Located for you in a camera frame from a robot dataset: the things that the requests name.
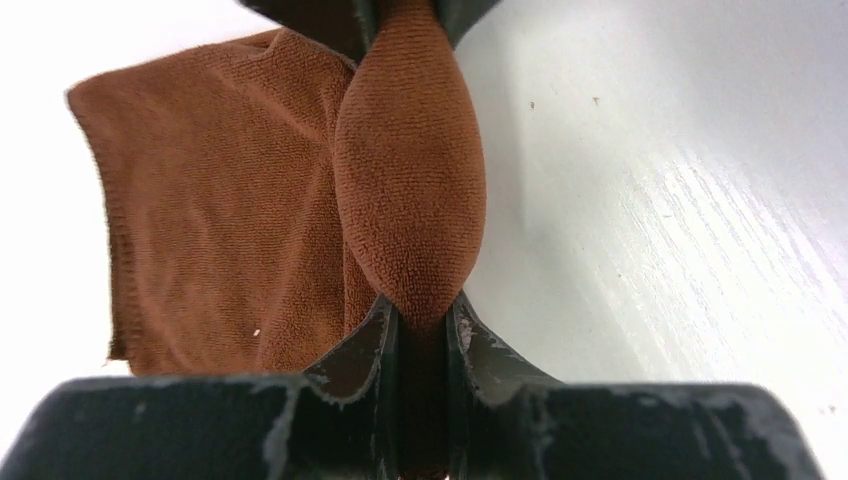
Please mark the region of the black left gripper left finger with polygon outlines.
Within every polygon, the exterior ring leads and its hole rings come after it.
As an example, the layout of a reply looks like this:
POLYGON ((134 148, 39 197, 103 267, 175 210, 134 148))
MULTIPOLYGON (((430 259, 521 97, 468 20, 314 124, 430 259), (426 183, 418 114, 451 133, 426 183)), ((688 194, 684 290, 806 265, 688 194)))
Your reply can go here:
POLYGON ((35 408, 5 479, 394 479, 399 314, 366 319, 300 373, 100 377, 35 408))

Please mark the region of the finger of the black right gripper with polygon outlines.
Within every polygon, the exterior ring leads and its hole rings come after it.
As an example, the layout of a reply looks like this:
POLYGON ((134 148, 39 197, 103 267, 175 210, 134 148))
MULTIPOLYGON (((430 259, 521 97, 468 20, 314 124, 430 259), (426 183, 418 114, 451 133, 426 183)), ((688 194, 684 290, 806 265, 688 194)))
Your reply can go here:
POLYGON ((247 9, 360 63, 377 33, 378 1, 240 0, 247 9))
POLYGON ((499 3, 500 0, 435 0, 434 7, 451 47, 456 48, 469 30, 499 3))

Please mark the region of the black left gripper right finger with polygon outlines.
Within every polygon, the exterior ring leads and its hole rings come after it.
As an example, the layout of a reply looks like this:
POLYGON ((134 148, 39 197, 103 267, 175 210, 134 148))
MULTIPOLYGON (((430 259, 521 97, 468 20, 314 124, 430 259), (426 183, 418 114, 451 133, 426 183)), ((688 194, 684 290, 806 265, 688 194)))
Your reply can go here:
POLYGON ((750 384, 570 384, 465 295, 446 316, 453 479, 818 479, 794 418, 750 384))

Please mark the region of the brown towel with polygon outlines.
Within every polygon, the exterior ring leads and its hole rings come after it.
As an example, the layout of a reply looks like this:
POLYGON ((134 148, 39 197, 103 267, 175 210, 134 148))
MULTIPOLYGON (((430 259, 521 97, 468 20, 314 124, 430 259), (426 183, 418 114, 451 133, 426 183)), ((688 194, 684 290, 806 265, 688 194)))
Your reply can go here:
POLYGON ((429 1, 353 65, 286 28, 66 94, 101 177, 109 356, 136 375, 301 370, 379 294, 404 320, 400 475, 446 475, 443 316, 481 248, 478 123, 429 1))

